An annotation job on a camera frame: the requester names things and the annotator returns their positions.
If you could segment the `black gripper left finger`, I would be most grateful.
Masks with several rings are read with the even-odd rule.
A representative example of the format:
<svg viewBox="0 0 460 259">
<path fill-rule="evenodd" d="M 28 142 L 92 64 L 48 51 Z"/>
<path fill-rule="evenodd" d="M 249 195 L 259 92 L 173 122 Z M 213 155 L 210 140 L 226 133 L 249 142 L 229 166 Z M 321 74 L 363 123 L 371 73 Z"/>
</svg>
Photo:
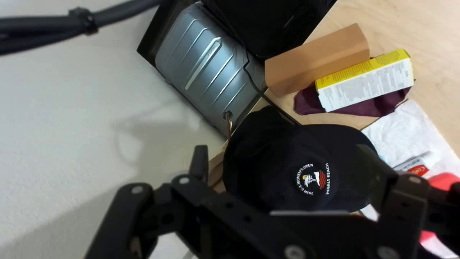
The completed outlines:
<svg viewBox="0 0 460 259">
<path fill-rule="evenodd" d="M 268 259 L 252 227 L 256 211 L 207 185 L 209 151 L 197 145 L 186 174 L 153 188 L 121 187 L 85 259 L 149 259 L 161 234 L 176 233 L 199 259 Z"/>
</svg>

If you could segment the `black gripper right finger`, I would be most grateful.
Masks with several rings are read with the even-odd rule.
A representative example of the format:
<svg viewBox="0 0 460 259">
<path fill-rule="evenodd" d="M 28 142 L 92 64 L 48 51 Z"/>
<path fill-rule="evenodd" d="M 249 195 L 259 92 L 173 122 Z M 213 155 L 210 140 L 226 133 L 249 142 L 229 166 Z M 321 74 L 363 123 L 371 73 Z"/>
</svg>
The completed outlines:
<svg viewBox="0 0 460 259">
<path fill-rule="evenodd" d="M 460 188 L 433 187 L 419 175 L 391 178 L 381 204 L 379 231 L 368 244 L 368 259 L 440 259 L 422 246 L 432 231 L 453 253 L 460 253 Z"/>
</svg>

